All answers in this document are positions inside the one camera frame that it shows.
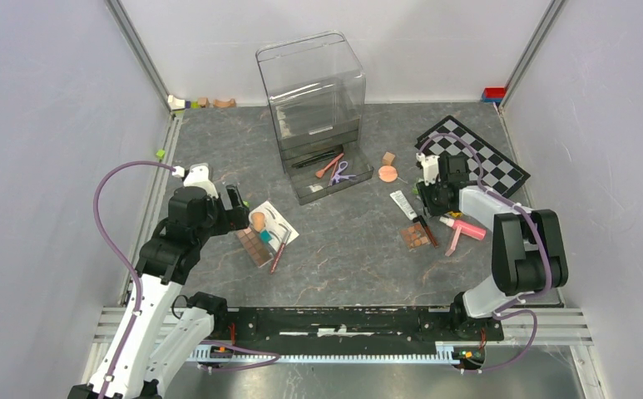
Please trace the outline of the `black white checkerboard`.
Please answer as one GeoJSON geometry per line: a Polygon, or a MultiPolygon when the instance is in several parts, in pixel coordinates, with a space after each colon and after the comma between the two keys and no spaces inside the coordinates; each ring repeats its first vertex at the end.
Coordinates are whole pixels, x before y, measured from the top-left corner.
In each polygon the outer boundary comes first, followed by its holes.
{"type": "Polygon", "coordinates": [[[499,194],[510,198],[526,184],[531,175],[508,155],[470,130],[454,116],[446,116],[435,126],[417,138],[416,149],[423,148],[425,155],[457,155],[462,152],[468,157],[469,179],[476,180],[479,172],[471,152],[446,134],[454,134],[468,143],[477,154],[483,167],[482,182],[499,194]]]}

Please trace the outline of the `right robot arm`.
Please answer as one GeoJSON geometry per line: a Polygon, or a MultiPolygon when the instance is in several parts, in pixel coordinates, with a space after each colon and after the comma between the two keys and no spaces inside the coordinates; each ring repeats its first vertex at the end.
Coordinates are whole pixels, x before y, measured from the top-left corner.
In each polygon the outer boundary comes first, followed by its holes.
{"type": "Polygon", "coordinates": [[[515,203],[481,180],[470,180],[466,155],[416,155],[423,178],[416,184],[427,215],[453,230],[446,254],[462,236],[492,236],[491,274],[458,294],[448,326],[460,339],[498,319],[511,306],[564,286],[569,277],[557,214],[515,203]]]}

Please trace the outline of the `teal cube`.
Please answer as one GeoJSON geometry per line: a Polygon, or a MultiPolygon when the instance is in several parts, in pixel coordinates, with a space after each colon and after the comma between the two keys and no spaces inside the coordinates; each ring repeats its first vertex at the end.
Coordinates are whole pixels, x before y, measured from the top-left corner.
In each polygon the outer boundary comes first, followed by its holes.
{"type": "Polygon", "coordinates": [[[260,239],[264,243],[269,244],[273,239],[273,235],[270,231],[263,229],[260,231],[260,239]]]}

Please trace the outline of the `orange blush palette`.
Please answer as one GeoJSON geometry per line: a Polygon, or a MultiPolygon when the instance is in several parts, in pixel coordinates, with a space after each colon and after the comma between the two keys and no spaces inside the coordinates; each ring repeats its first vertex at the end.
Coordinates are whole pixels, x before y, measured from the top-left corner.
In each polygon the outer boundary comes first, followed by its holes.
{"type": "Polygon", "coordinates": [[[413,223],[405,229],[401,229],[399,234],[408,249],[416,249],[431,244],[429,237],[419,222],[413,223]]]}

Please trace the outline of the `small wooden toy blocks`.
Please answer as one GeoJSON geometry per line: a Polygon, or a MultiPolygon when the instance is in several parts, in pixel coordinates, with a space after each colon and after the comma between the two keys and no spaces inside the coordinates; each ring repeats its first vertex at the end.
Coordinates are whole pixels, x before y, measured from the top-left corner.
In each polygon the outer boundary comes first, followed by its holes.
{"type": "Polygon", "coordinates": [[[235,99],[229,99],[227,101],[214,99],[210,101],[207,97],[200,97],[196,101],[188,101],[169,95],[166,99],[167,105],[171,111],[183,111],[186,109],[197,109],[197,108],[231,108],[236,107],[237,103],[235,99]]]}

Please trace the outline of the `wooden cube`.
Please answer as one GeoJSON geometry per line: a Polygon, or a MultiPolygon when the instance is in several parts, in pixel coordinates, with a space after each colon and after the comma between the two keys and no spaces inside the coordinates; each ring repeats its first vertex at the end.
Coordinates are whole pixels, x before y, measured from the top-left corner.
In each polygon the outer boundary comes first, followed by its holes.
{"type": "Polygon", "coordinates": [[[393,166],[395,159],[396,159],[396,155],[394,153],[386,152],[383,155],[381,162],[383,166],[393,166]]]}

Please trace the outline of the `red blue blocks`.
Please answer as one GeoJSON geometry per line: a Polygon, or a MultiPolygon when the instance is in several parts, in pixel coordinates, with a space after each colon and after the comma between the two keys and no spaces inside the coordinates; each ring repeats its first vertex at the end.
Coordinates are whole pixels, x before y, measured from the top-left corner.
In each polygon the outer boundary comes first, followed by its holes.
{"type": "Polygon", "coordinates": [[[481,101],[489,103],[501,103],[507,94],[505,87],[485,87],[482,91],[481,101]]]}

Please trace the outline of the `pink compact case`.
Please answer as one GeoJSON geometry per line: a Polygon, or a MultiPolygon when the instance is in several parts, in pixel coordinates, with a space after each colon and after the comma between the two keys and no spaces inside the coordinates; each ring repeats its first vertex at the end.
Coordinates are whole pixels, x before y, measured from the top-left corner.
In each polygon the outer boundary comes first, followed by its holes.
{"type": "Polygon", "coordinates": [[[450,257],[456,251],[457,246],[458,246],[458,241],[459,241],[461,235],[462,235],[462,228],[461,227],[457,227],[457,228],[455,228],[453,230],[453,236],[452,236],[451,241],[450,241],[449,245],[447,246],[447,250],[445,252],[445,255],[447,257],[450,257]]]}

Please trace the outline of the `round peach powder puff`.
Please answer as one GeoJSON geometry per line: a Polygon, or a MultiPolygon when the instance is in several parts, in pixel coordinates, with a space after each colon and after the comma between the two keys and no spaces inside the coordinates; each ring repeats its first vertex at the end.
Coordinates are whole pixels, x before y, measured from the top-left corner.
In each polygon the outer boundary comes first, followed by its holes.
{"type": "Polygon", "coordinates": [[[385,183],[392,183],[398,179],[398,172],[391,165],[383,165],[378,169],[378,177],[385,183]]]}

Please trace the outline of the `orange makeup sponge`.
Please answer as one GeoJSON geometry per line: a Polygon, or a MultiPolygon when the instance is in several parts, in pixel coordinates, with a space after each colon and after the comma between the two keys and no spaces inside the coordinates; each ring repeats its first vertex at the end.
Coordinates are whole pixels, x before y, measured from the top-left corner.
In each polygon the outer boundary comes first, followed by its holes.
{"type": "Polygon", "coordinates": [[[258,233],[262,232],[266,227],[265,214],[262,212],[254,212],[250,215],[250,217],[251,217],[252,228],[258,233]]]}

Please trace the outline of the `eyebrow stencil card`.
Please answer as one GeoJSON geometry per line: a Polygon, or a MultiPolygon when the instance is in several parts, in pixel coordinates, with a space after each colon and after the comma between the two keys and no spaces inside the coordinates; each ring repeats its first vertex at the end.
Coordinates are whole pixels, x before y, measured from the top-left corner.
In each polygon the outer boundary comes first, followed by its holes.
{"type": "MultiPolygon", "coordinates": [[[[279,247],[280,240],[286,230],[291,231],[291,236],[287,244],[299,237],[298,231],[292,226],[290,222],[272,205],[270,201],[265,201],[263,204],[257,206],[250,211],[250,215],[254,212],[262,212],[266,216],[266,227],[272,233],[273,239],[268,244],[274,251],[279,247]]],[[[251,217],[249,215],[250,227],[252,228],[251,217]]]]}

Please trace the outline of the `black makeup brush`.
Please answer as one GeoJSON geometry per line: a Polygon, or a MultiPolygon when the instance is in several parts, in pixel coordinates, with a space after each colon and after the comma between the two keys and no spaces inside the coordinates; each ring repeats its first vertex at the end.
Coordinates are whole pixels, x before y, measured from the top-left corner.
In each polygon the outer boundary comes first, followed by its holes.
{"type": "Polygon", "coordinates": [[[310,156],[308,159],[295,162],[295,163],[293,163],[291,165],[291,167],[295,168],[295,169],[304,168],[306,166],[319,163],[319,162],[321,162],[323,160],[332,160],[336,156],[342,155],[342,154],[343,154],[342,151],[329,150],[329,151],[326,151],[324,153],[320,153],[320,154],[317,154],[317,155],[310,156]]]}

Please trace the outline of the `brown eyeshadow palette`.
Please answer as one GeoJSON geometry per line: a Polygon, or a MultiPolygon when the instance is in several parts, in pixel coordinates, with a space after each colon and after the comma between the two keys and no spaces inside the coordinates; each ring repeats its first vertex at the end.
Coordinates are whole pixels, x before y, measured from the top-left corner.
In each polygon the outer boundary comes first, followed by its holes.
{"type": "Polygon", "coordinates": [[[270,250],[256,231],[251,228],[240,229],[235,235],[256,267],[263,267],[272,260],[270,250]]]}

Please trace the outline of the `red lip gloss tube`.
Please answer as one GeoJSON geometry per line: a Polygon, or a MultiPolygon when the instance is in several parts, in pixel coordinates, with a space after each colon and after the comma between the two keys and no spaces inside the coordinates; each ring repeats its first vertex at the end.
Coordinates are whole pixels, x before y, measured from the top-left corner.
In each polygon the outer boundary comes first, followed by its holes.
{"type": "Polygon", "coordinates": [[[286,230],[284,235],[282,236],[282,239],[280,240],[279,247],[277,249],[277,252],[273,258],[271,267],[270,267],[270,274],[274,274],[275,270],[278,267],[279,261],[284,253],[285,247],[289,241],[289,237],[291,236],[291,231],[286,230]]]}

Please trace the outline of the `pink spray bottle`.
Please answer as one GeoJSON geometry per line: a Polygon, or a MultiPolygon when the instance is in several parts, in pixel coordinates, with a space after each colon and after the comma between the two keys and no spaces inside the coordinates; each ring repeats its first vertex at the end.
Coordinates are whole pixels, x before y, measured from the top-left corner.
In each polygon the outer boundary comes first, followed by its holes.
{"type": "Polygon", "coordinates": [[[454,219],[447,216],[441,216],[439,221],[449,228],[454,230],[461,230],[461,234],[467,235],[470,238],[476,240],[483,240],[487,234],[487,231],[481,227],[478,227],[474,224],[461,221],[460,219],[454,219]]]}

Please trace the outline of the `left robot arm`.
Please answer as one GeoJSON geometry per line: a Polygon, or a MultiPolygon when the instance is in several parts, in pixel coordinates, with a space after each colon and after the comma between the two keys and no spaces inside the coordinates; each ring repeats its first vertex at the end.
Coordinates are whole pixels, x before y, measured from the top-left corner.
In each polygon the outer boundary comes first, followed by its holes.
{"type": "Polygon", "coordinates": [[[103,362],[87,383],[72,387],[70,398],[162,398],[199,342],[228,332],[226,300],[198,292],[188,298],[175,330],[156,343],[206,242],[249,226],[250,209],[237,186],[226,191],[229,208],[201,187],[175,190],[167,217],[140,249],[134,293],[103,362]]]}

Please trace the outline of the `purple eyelash curler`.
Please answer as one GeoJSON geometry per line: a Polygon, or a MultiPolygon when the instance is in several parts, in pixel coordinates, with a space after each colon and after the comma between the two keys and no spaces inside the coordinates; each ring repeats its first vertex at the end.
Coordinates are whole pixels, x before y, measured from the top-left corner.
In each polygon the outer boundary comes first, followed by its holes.
{"type": "Polygon", "coordinates": [[[349,163],[346,160],[342,160],[336,163],[334,172],[329,180],[329,186],[336,185],[343,181],[351,180],[356,177],[356,175],[345,173],[348,166],[349,163]]]}

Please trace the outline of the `aluminium frame rail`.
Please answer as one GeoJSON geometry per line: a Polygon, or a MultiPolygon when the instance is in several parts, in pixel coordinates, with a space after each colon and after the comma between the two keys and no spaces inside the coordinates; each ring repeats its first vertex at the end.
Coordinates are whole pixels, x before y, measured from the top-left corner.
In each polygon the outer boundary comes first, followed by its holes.
{"type": "Polygon", "coordinates": [[[168,103],[169,91],[166,88],[166,84],[161,74],[157,71],[156,65],[147,51],[145,43],[141,40],[123,2],[120,0],[105,0],[105,4],[109,8],[116,25],[126,39],[128,46],[139,62],[142,70],[145,72],[146,77],[153,86],[161,104],[166,111],[171,112],[168,103]]]}

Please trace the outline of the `thin pink lip brush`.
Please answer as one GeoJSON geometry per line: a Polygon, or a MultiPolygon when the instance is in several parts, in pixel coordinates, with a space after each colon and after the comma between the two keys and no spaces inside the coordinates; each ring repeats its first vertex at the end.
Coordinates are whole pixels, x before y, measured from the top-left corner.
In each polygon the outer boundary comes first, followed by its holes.
{"type": "Polygon", "coordinates": [[[335,165],[343,158],[343,156],[344,156],[344,152],[341,152],[340,154],[335,156],[323,169],[317,170],[314,173],[315,177],[318,179],[323,178],[326,172],[329,169],[332,169],[333,167],[335,167],[335,165]]]}

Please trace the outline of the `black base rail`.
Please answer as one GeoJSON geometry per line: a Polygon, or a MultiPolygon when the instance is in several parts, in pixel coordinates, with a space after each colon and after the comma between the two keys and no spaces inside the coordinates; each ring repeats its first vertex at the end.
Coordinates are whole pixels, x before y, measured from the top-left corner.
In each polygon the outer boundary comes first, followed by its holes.
{"type": "Polygon", "coordinates": [[[504,338],[501,322],[449,308],[230,308],[210,340],[279,355],[429,355],[438,342],[477,346],[504,338]]]}

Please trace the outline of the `white cosmetic tube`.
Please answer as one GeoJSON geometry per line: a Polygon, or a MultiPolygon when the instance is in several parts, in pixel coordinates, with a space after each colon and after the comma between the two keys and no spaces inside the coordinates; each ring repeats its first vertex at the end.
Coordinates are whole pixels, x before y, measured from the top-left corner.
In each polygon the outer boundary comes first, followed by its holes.
{"type": "Polygon", "coordinates": [[[390,194],[390,197],[410,221],[414,223],[418,221],[417,212],[414,210],[408,198],[401,190],[392,192],[390,194]]]}

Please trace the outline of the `clear acrylic drawer organizer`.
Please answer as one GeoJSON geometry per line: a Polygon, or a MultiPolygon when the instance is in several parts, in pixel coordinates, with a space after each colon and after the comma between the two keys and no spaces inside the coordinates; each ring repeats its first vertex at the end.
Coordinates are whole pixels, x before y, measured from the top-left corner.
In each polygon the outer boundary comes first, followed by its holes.
{"type": "Polygon", "coordinates": [[[342,32],[328,31],[260,48],[255,60],[265,89],[283,170],[300,204],[308,204],[372,177],[360,147],[365,104],[364,69],[342,32]],[[344,152],[351,180],[329,186],[331,160],[291,165],[329,150],[344,152]]]}

